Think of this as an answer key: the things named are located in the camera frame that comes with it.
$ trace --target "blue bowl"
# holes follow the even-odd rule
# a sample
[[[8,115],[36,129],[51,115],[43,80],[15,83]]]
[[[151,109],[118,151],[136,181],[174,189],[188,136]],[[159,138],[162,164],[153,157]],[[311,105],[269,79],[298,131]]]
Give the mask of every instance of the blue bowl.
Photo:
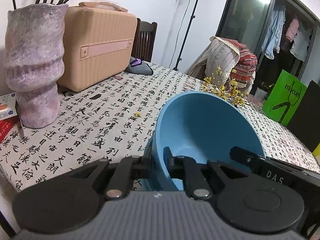
[[[169,176],[164,147],[170,147],[173,156],[189,156],[197,163],[219,160],[246,171],[246,166],[231,160],[232,147],[265,157],[260,139],[247,119],[225,100],[199,91],[181,93],[165,104],[148,145],[152,171],[146,183],[151,190],[183,190],[182,181]]]

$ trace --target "red patterned fabric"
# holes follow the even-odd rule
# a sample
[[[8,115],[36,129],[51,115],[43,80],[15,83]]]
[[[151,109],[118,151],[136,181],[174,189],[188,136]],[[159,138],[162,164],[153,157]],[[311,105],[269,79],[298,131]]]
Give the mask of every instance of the red patterned fabric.
[[[235,78],[236,82],[238,83],[238,87],[242,88],[247,85],[250,78],[252,77],[253,73],[256,71],[256,67],[258,64],[257,57],[254,55],[246,45],[239,43],[235,40],[225,39],[229,41],[233,45],[239,48],[240,52],[240,59],[238,64],[233,68],[237,72],[230,73],[230,79]]]

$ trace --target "green shopping bag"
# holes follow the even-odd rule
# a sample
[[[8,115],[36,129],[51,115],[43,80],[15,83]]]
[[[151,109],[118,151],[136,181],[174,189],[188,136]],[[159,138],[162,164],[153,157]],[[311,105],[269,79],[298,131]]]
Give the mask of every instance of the green shopping bag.
[[[282,70],[262,110],[270,119],[287,126],[306,90],[295,76]]]

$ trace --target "gray gripper base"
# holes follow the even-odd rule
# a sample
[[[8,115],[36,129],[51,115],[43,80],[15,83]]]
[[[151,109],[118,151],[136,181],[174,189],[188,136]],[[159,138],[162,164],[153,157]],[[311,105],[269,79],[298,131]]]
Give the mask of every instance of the gray gripper base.
[[[294,231],[254,235],[226,224],[204,201],[183,191],[132,191],[123,200],[106,202],[85,226],[59,235],[22,230],[14,240],[303,240]]]

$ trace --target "red box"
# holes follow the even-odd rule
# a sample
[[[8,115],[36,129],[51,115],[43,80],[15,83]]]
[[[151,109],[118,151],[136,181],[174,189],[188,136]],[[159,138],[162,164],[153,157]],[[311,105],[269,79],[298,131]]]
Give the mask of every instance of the red box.
[[[10,132],[12,127],[19,121],[19,116],[10,117],[0,121],[0,143]]]

